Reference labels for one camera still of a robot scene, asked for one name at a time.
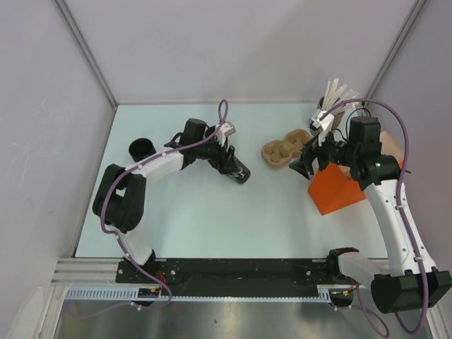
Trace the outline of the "brown pulp cup carrier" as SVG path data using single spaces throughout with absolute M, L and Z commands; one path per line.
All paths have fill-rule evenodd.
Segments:
M 299 157 L 304 145 L 313 136 L 304 129 L 295 129 L 286 134 L 284 139 L 273 140 L 261 149 L 261 157 L 271 168 L 277 170 L 287 166 L 292 158 Z

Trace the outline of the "orange paper bag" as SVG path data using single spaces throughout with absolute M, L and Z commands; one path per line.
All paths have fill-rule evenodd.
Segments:
M 327 215 L 363 201 L 364 190 L 370 184 L 400 177 L 403 160 L 392 151 L 383 151 L 382 136 L 376 117 L 354 117 L 349 136 L 344 140 L 352 147 L 351 165 L 329 163 L 325 169 L 319 169 L 318 160 L 312 163 L 314 177 L 308 193 L 320 214 Z

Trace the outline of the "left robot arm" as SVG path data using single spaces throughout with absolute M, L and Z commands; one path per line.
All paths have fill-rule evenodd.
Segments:
M 207 160 L 222 175 L 237 183 L 246 180 L 243 167 L 235 157 L 228 137 L 235 126 L 223 121 L 209 127 L 200 119 L 189 119 L 164 148 L 128 167 L 109 165 L 104 171 L 93 203 L 93 212 L 100 219 L 101 229 L 113 234 L 125 257 L 134 261 L 132 275 L 146 283 L 156 274 L 156 265 L 149 261 L 152 246 L 140 227 L 145 211 L 146 189 L 167 175 L 183 170 L 197 159 Z

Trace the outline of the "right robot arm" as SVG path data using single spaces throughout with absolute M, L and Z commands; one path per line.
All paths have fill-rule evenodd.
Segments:
M 326 276 L 333 283 L 351 278 L 368 288 L 377 309 L 398 313 L 433 307 L 450 289 L 451 274 L 440 271 L 415 227 L 395 157 L 381 152 L 381 125 L 376 117 L 354 117 L 347 141 L 335 141 L 333 117 L 312 117 L 313 138 L 302 148 L 290 168 L 307 179 L 314 176 L 312 163 L 320 170 L 331 164 L 350 168 L 376 216 L 388 254 L 388 267 L 374 263 L 359 250 L 332 249 Z

